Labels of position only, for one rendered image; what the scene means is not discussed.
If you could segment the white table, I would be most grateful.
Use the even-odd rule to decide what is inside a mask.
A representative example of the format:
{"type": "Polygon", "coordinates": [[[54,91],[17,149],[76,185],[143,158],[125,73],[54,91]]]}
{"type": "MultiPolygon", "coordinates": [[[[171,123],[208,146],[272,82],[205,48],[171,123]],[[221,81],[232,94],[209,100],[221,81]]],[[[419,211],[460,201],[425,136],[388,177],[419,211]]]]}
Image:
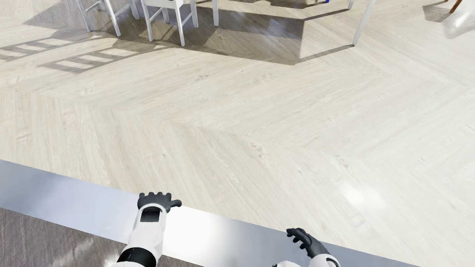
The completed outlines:
{"type": "MultiPolygon", "coordinates": [[[[215,27],[218,27],[219,26],[219,7],[218,7],[218,0],[211,0],[212,2],[212,14],[213,14],[213,25],[215,27]]],[[[354,37],[353,37],[353,41],[352,41],[352,45],[353,46],[356,46],[361,35],[362,35],[362,32],[365,28],[365,25],[367,23],[367,21],[369,20],[369,17],[371,15],[371,12],[376,4],[377,0],[369,0],[368,1],[368,4],[365,8],[365,11],[361,17],[361,20],[359,22],[359,25],[357,27],[357,30],[354,34],[354,37]]]]}

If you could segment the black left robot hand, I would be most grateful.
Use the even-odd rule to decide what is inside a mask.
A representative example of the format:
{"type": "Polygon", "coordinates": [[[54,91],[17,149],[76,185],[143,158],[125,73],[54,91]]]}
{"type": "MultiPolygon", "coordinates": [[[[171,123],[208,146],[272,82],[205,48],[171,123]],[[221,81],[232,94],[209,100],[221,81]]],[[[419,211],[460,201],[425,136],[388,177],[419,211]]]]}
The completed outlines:
{"type": "Polygon", "coordinates": [[[161,191],[157,194],[154,192],[149,192],[148,195],[145,195],[143,192],[140,193],[137,202],[138,209],[141,209],[148,204],[158,204],[159,206],[163,207],[167,213],[169,213],[171,208],[181,207],[182,202],[181,200],[172,200],[171,193],[169,192],[166,194],[163,194],[161,191]]]}

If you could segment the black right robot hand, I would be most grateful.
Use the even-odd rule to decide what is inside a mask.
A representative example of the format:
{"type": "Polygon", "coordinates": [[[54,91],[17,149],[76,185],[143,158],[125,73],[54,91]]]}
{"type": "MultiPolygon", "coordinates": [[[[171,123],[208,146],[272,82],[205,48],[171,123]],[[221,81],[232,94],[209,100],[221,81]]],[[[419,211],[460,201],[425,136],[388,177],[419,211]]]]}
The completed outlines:
{"type": "Polygon", "coordinates": [[[301,241],[300,249],[305,249],[308,257],[313,259],[318,255],[329,255],[329,251],[325,248],[325,246],[312,235],[308,234],[304,229],[300,227],[287,228],[286,232],[287,237],[294,237],[294,243],[301,241]]]}

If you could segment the silver metal floor strip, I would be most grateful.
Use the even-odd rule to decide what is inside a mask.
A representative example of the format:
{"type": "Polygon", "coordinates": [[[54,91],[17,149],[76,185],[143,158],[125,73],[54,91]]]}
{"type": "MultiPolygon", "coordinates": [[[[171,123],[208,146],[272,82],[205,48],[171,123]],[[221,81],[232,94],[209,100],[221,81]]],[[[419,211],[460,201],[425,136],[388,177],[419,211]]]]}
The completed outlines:
{"type": "MultiPolygon", "coordinates": [[[[0,208],[126,243],[138,194],[0,160],[0,208]]],[[[308,267],[283,231],[182,206],[166,221],[163,254],[203,267],[308,267]]]]}

